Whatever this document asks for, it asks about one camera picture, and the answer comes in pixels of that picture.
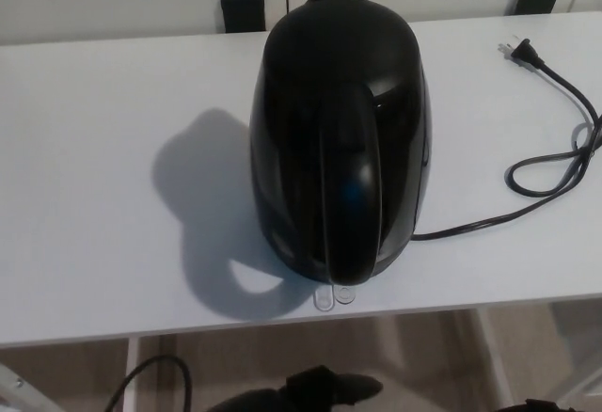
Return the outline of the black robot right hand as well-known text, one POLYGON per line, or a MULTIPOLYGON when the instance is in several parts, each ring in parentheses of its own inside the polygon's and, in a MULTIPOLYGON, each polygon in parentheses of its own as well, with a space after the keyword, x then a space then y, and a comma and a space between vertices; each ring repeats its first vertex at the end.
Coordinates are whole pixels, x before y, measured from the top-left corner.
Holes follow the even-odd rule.
POLYGON ((524 403, 501 408, 499 412, 582 412, 582 410, 573 407, 563 408, 550 401, 527 399, 524 403))

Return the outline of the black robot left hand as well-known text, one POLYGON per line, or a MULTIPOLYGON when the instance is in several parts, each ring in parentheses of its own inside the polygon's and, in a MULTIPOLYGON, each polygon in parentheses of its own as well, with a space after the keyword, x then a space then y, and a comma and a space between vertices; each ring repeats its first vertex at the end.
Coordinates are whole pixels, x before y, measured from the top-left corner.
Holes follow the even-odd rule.
POLYGON ((289 376, 280 388, 249 390, 211 411, 332 411, 370 400, 382 390, 383 384, 372 376, 336 373, 321 365, 289 376))

